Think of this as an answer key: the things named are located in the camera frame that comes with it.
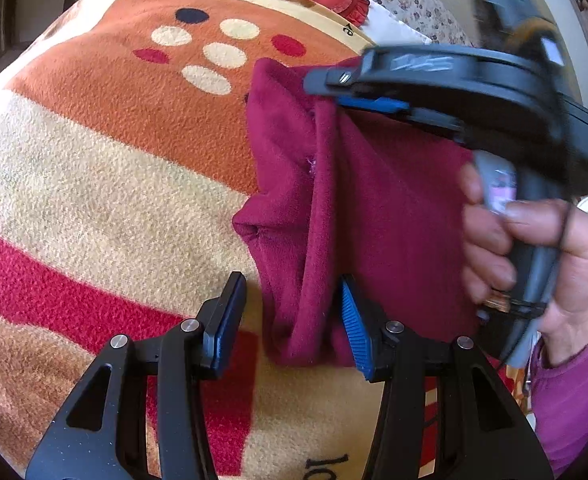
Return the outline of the magenta right sleeve forearm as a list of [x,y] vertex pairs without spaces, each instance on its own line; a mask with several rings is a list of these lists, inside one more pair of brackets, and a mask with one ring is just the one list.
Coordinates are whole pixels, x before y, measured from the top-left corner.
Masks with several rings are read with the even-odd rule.
[[588,346],[568,362],[548,367],[544,344],[532,362],[536,434],[556,478],[588,479]]

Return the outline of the person's right hand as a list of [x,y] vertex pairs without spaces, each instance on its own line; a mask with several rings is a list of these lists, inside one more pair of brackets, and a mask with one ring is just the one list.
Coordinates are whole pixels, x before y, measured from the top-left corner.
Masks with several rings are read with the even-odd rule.
[[588,346],[588,214],[563,200],[512,202],[502,216],[494,214],[484,207],[482,180],[471,164],[462,168],[460,186],[468,201],[462,280],[475,304],[515,285],[516,271],[508,259],[514,242],[562,243],[556,289],[539,331],[549,366],[573,359]]

